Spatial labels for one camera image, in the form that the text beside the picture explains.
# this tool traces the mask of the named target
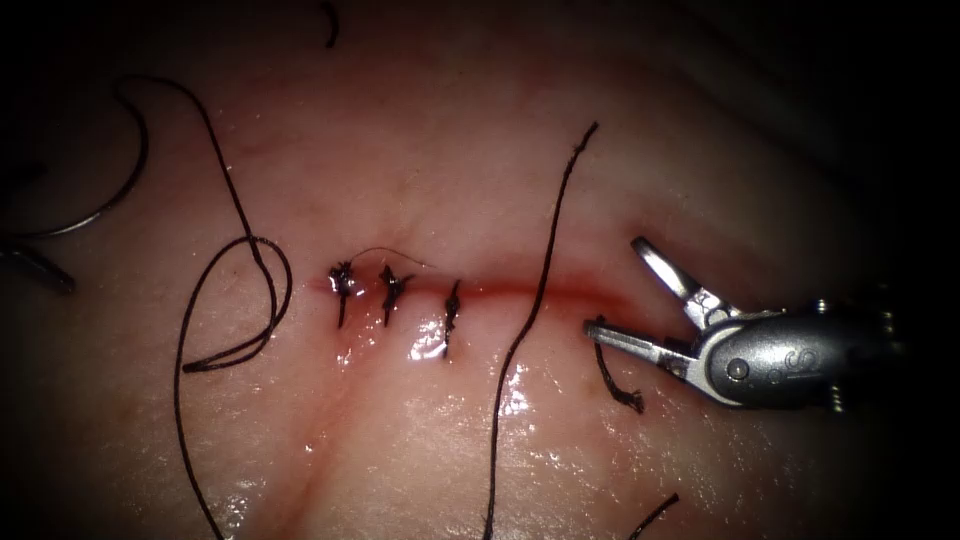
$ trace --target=metal forceps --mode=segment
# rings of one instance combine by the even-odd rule
[[[700,330],[696,340],[689,347],[660,344],[593,320],[584,321],[584,333],[666,369],[723,405],[819,405],[841,412],[847,391],[853,391],[848,397],[865,395],[883,381],[878,376],[896,373],[891,362],[903,358],[902,343],[876,313],[830,309],[824,300],[813,310],[746,313],[703,288],[644,238],[631,246],[683,302]]]
[[[656,248],[643,237],[631,242],[631,247],[641,259],[653,270],[654,274],[670,291],[683,302],[683,312],[703,336],[711,326],[732,317],[742,317],[745,314],[708,291],[686,272],[671,263]],[[753,317],[763,314],[750,314]],[[586,320],[583,322],[583,331],[590,339],[602,345],[627,352],[642,358],[657,366],[666,369],[674,376],[686,381],[711,398],[728,406],[742,406],[741,403],[731,400],[716,391],[710,380],[707,367],[709,349],[700,349],[699,354],[688,350],[681,350],[678,346],[663,345],[649,336],[634,332],[628,328]],[[733,365],[734,375],[738,369]]]
[[[0,263],[4,261],[61,294],[72,293],[76,288],[70,274],[39,251],[25,244],[0,238]]]

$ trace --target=skin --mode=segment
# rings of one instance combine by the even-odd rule
[[[61,61],[23,83],[11,116],[16,152],[50,169],[5,208],[5,229],[30,230],[126,178],[137,139],[109,99],[113,78],[185,84],[212,117],[254,233],[290,259],[290,309],[264,351],[182,378],[190,459],[225,536],[480,536],[497,375],[533,301],[563,168],[593,121],[544,303],[499,405],[495,536],[625,538],[673,492],[681,502],[645,540],[869,530],[893,496],[874,481],[895,459],[877,450],[889,420],[729,410],[606,351],[618,385],[645,397],[637,415],[610,398],[579,329],[604,313],[693,337],[630,251],[638,235],[745,309],[876,278],[876,224],[833,177],[875,166],[871,154],[851,158],[829,115],[711,41],[696,10],[337,8],[332,50],[308,4],[121,12],[76,30],[72,54],[54,48]],[[14,517],[40,536],[212,537],[177,444],[174,355],[190,291],[242,229],[190,104],[127,88],[150,129],[136,189],[82,231],[32,244],[77,291],[59,296],[9,268],[0,280],[13,306],[3,337],[16,361],[3,380]],[[338,330],[327,272],[372,246],[430,267],[386,251],[358,258],[366,292]],[[282,291],[276,257],[264,257]],[[387,328],[383,264],[416,274]],[[456,279],[457,329],[447,358],[430,357],[429,324],[442,325]],[[258,332],[266,299],[249,250],[228,254],[201,293],[187,361]]]

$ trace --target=cut suture end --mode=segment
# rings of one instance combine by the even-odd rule
[[[347,298],[350,296],[350,286],[353,284],[353,268],[350,261],[343,261],[330,268],[330,282],[333,291],[340,297],[340,316],[337,318],[337,328],[343,328],[343,318],[347,311]]]
[[[337,43],[337,36],[340,35],[340,18],[337,16],[336,8],[334,8],[330,2],[320,2],[320,9],[323,10],[327,15],[327,19],[330,20],[330,38],[327,39],[325,47],[332,49]]]
[[[397,305],[397,299],[407,289],[407,282],[411,279],[413,279],[413,274],[397,279],[393,275],[393,270],[390,269],[389,264],[383,267],[383,272],[380,272],[380,280],[387,286],[387,298],[383,301],[384,327],[390,322],[390,312]]]
[[[445,307],[447,308],[446,321],[443,326],[443,357],[447,357],[447,351],[450,349],[450,334],[453,333],[453,329],[456,326],[453,324],[453,320],[457,318],[457,312],[460,311],[460,297],[457,296],[457,289],[460,288],[460,280],[458,279],[453,283],[453,290],[450,291],[450,296],[447,297],[446,302],[444,302]]]
[[[629,540],[636,540],[647,527],[653,523],[653,520],[657,519],[660,514],[662,514],[667,508],[670,508],[674,504],[680,502],[680,496],[674,493],[673,495],[667,497],[667,500],[660,503],[660,506],[654,508],[653,512],[650,512],[650,515],[647,516],[643,521],[637,525],[637,528],[633,530],[633,534],[629,536]]]

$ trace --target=thin suture strand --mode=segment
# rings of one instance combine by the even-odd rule
[[[603,315],[597,315],[596,321],[599,323],[606,322],[606,317]],[[594,353],[597,356],[597,366],[600,368],[600,375],[603,377],[603,384],[606,385],[607,391],[610,392],[610,397],[616,400],[619,403],[630,407],[631,409],[637,411],[637,414],[643,414],[644,403],[643,403],[643,394],[640,393],[640,390],[634,390],[633,392],[627,392],[623,390],[617,383],[613,380],[613,376],[610,375],[610,370],[607,369],[607,363],[603,359],[603,351],[600,348],[599,343],[593,344]]]
[[[374,246],[374,247],[367,248],[367,249],[365,249],[365,250],[357,253],[357,254],[354,255],[353,257],[350,257],[350,260],[349,260],[348,262],[351,262],[351,263],[352,263],[354,260],[357,259],[357,257],[360,257],[361,255],[366,255],[367,253],[370,253],[371,251],[388,251],[388,252],[390,252],[390,253],[393,253],[394,255],[399,255],[399,256],[403,257],[404,259],[407,259],[408,261],[413,262],[414,264],[419,264],[419,265],[422,266],[423,268],[436,268],[436,267],[433,266],[432,264],[428,264],[428,263],[425,263],[425,262],[423,262],[423,261],[414,259],[413,257],[407,255],[406,253],[404,253],[404,252],[402,252],[402,251],[397,251],[397,250],[395,250],[395,249],[393,249],[393,248],[388,248],[388,247],[384,247],[384,246]]]
[[[540,304],[543,302],[543,294],[547,288],[547,277],[550,274],[550,261],[553,258],[553,246],[557,238],[557,224],[560,222],[560,208],[563,204],[563,195],[567,189],[567,182],[570,180],[570,174],[573,172],[573,167],[577,163],[577,158],[584,150],[586,150],[587,142],[590,140],[590,137],[598,127],[599,126],[596,122],[590,125],[590,128],[587,129],[587,132],[584,133],[580,144],[574,148],[573,155],[570,157],[570,160],[567,162],[567,167],[563,171],[563,179],[560,181],[560,189],[557,193],[557,202],[554,204],[553,221],[550,224],[550,239],[547,241],[546,254],[544,255],[543,260],[543,270],[540,273],[540,282],[537,285],[537,294],[533,299],[533,306],[530,308],[530,315],[527,316],[526,322],[524,322],[523,327],[517,334],[517,337],[514,338],[513,343],[507,350],[507,354],[503,359],[503,365],[500,367],[500,378],[497,381],[496,397],[493,401],[493,426],[490,431],[490,498],[487,501],[487,515],[483,529],[484,540],[490,540],[493,538],[493,518],[494,506],[496,504],[497,487],[497,441],[500,433],[500,402],[503,398],[504,381],[506,380],[507,371],[509,370],[510,364],[513,360],[513,355],[516,354],[517,348],[526,337],[527,332],[529,332],[530,328],[533,327],[533,323],[537,318],[537,314],[540,312]]]

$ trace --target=black suture thread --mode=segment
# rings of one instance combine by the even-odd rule
[[[460,297],[457,296],[457,289],[460,288],[460,280],[453,282],[453,290],[450,291],[450,296],[447,297],[447,301],[444,303],[444,306],[447,308],[447,317],[443,325],[443,357],[447,357],[447,350],[450,349],[450,334],[453,333],[453,329],[456,328],[456,325],[453,324],[453,320],[457,318],[457,312],[460,311]]]
[[[493,509],[494,503],[496,502],[497,486],[497,439],[500,431],[500,400],[503,397],[503,383],[506,380],[507,370],[510,368],[513,355],[517,352],[517,347],[520,346],[520,342],[523,341],[527,332],[533,327],[533,322],[536,320],[537,313],[540,311],[543,294],[547,288],[550,260],[553,258],[553,245],[557,238],[557,224],[560,221],[560,206],[563,203],[563,194],[567,189],[567,181],[570,179],[570,173],[573,172],[573,166],[577,163],[577,158],[580,156],[580,153],[587,148],[587,141],[590,140],[590,136],[597,130],[597,127],[599,126],[596,122],[590,125],[587,132],[584,133],[580,144],[573,149],[573,155],[570,157],[570,161],[567,162],[567,168],[563,171],[563,180],[560,182],[560,190],[559,193],[557,193],[557,202],[553,210],[553,222],[550,225],[550,239],[547,241],[546,254],[543,259],[543,270],[540,273],[540,283],[537,285],[537,294],[533,299],[530,315],[527,316],[526,322],[523,323],[523,328],[520,329],[520,333],[517,334],[517,337],[507,350],[507,354],[503,359],[503,366],[500,368],[496,398],[493,401],[493,429],[490,435],[490,499],[487,502],[487,516],[483,529],[484,540],[490,540],[493,537]]]
[[[141,80],[141,81],[160,84],[162,86],[171,87],[181,92],[185,96],[187,96],[190,99],[190,101],[193,102],[195,108],[197,109],[198,113],[203,119],[204,125],[207,128],[207,134],[210,137],[211,145],[213,146],[213,149],[217,154],[217,159],[220,164],[220,171],[223,174],[223,178],[226,181],[227,188],[229,189],[230,195],[233,199],[234,209],[237,211],[237,215],[240,217],[240,222],[243,225],[244,236],[233,240],[232,242],[224,246],[219,252],[217,252],[217,254],[213,257],[213,259],[204,269],[203,273],[200,276],[200,280],[197,282],[197,285],[194,287],[193,293],[190,295],[190,300],[187,302],[187,307],[183,314],[183,322],[180,326],[180,337],[177,341],[177,357],[176,357],[176,362],[174,364],[174,373],[173,373],[173,414],[174,414],[174,420],[177,428],[177,439],[180,444],[180,454],[183,458],[183,465],[187,472],[187,478],[190,481],[190,487],[193,489],[193,492],[197,497],[197,503],[200,505],[200,509],[203,511],[203,515],[206,518],[207,523],[210,525],[210,529],[212,530],[214,536],[218,540],[223,540],[223,533],[220,532],[220,528],[217,526],[216,520],[213,518],[213,514],[210,512],[210,508],[207,505],[206,500],[203,498],[203,492],[200,489],[200,484],[197,481],[196,474],[193,471],[193,464],[190,461],[190,453],[187,449],[187,439],[186,439],[186,433],[183,428],[183,417],[181,414],[181,407],[180,407],[181,373],[196,373],[201,371],[212,371],[215,369],[223,369],[229,366],[240,364],[242,362],[246,362],[247,360],[256,356],[266,346],[267,342],[270,340],[270,336],[273,333],[274,328],[276,328],[276,326],[280,323],[280,321],[283,319],[284,315],[286,314],[287,307],[290,304],[290,296],[291,296],[291,293],[293,292],[292,272],[290,269],[290,263],[287,260],[286,256],[284,255],[283,250],[280,249],[279,246],[277,246],[276,244],[274,244],[273,242],[271,242],[266,238],[253,235],[253,232],[250,228],[250,224],[247,221],[246,215],[243,212],[243,207],[240,204],[240,198],[237,195],[237,191],[233,185],[233,181],[230,179],[230,174],[227,171],[227,166],[223,159],[223,153],[220,150],[220,145],[217,142],[216,134],[213,131],[213,124],[210,122],[210,117],[207,115],[206,109],[203,107],[203,104],[200,102],[200,100],[197,99],[197,97],[190,90],[188,90],[186,87],[184,87],[183,85],[175,81],[172,81],[170,79],[164,79],[161,77],[153,77],[149,75],[124,75],[114,83],[114,90],[115,90],[114,95],[134,116],[134,118],[137,119],[137,123],[138,125],[140,125],[140,128],[141,128],[140,158],[137,162],[136,173],[133,175],[133,177],[135,178],[139,176],[140,171],[143,169],[149,146],[147,144],[148,139],[147,139],[146,122],[144,121],[143,115],[119,91],[120,85],[123,82],[129,81],[129,80]],[[111,199],[111,201],[113,202],[111,202],[110,205],[112,205],[115,202],[115,200],[119,200],[119,199],[115,196],[113,199]],[[253,258],[256,261],[257,266],[260,268],[260,271],[263,274],[264,280],[267,283],[267,288],[270,292],[269,322],[267,323],[267,326],[266,328],[264,328],[263,331],[261,331],[255,337],[244,341],[240,345],[231,347],[227,351],[217,353],[208,358],[197,360],[195,362],[191,362],[189,364],[184,365],[183,348],[186,343],[187,331],[189,330],[189,327],[190,327],[190,318],[193,315],[193,309],[194,309],[194,306],[196,305],[197,297],[200,294],[200,290],[203,287],[203,284],[206,281],[207,277],[210,275],[210,271],[213,269],[216,263],[220,260],[220,258],[225,253],[230,251],[232,248],[242,243],[246,243],[249,245],[251,254],[253,255]],[[273,282],[273,276],[270,274],[270,271],[267,269],[266,264],[264,264],[263,258],[260,255],[260,249],[257,246],[257,244],[264,244],[270,249],[272,249],[280,258],[280,262],[283,264],[285,277],[287,279],[287,284],[286,284],[287,286],[286,286],[286,292],[284,294],[283,302],[279,306],[277,301],[277,289],[276,289],[276,285]],[[240,356],[239,358],[235,358],[228,362],[222,362],[222,363],[216,363],[216,364],[214,363],[215,361],[221,358],[230,356],[236,352],[239,352],[243,349],[250,347],[251,345],[254,345],[253,350]]]
[[[333,280],[333,289],[340,297],[340,316],[337,317],[337,328],[343,328],[343,317],[347,313],[347,298],[352,291],[350,284],[353,281],[353,268],[350,261],[342,261],[338,266],[330,269],[330,279]]]
[[[633,530],[633,533],[627,537],[627,540],[637,540],[637,537],[640,536],[647,526],[653,523],[653,520],[657,519],[660,514],[664,512],[667,508],[670,508],[674,504],[680,501],[680,496],[674,493],[673,495],[667,497],[667,500],[660,503],[660,506],[656,507],[653,512],[650,512],[650,515],[646,517],[643,521],[640,522],[640,525],[637,525],[637,528]]]
[[[327,14],[330,19],[330,39],[327,40],[326,47],[332,49],[337,43],[337,36],[340,35],[340,18],[337,16],[337,10],[330,2],[320,2],[320,9]]]
[[[393,307],[397,305],[397,298],[400,298],[403,291],[407,289],[407,282],[413,279],[413,274],[397,279],[388,264],[383,267],[383,272],[380,273],[380,279],[383,280],[383,283],[387,286],[387,298],[383,301],[382,306],[383,327],[386,328],[387,324],[390,323],[390,312],[393,311]]]
[[[606,317],[603,315],[597,315],[596,321],[598,323],[606,322],[606,320]],[[600,344],[594,343],[593,348],[597,354],[597,365],[600,367],[600,375],[603,377],[603,384],[607,385],[607,390],[610,392],[610,397],[637,411],[637,414],[643,414],[643,394],[640,393],[640,390],[627,392],[626,390],[623,390],[617,386],[617,383],[613,381],[613,376],[610,375],[610,370],[607,369],[607,363],[603,360],[603,351],[600,350]]]
[[[393,248],[388,248],[388,247],[384,247],[384,246],[374,246],[374,247],[371,247],[371,248],[367,248],[367,249],[365,249],[365,250],[357,253],[357,254],[354,255],[353,257],[350,257],[350,261],[353,262],[353,260],[356,259],[357,257],[359,257],[359,256],[361,256],[361,255],[365,255],[365,254],[367,254],[367,253],[370,253],[371,251],[389,251],[390,253],[393,253],[394,255],[399,255],[399,256],[403,257],[404,259],[407,259],[407,260],[409,260],[409,261],[412,261],[412,262],[415,263],[415,264],[419,264],[420,266],[422,266],[422,267],[424,267],[424,268],[436,268],[436,267],[433,266],[432,264],[427,264],[427,263],[425,263],[425,262],[423,262],[423,261],[419,261],[419,260],[417,260],[417,259],[414,259],[413,257],[407,255],[406,253],[404,253],[404,252],[402,252],[402,251],[397,251],[397,250],[395,250],[395,249],[393,249]]]

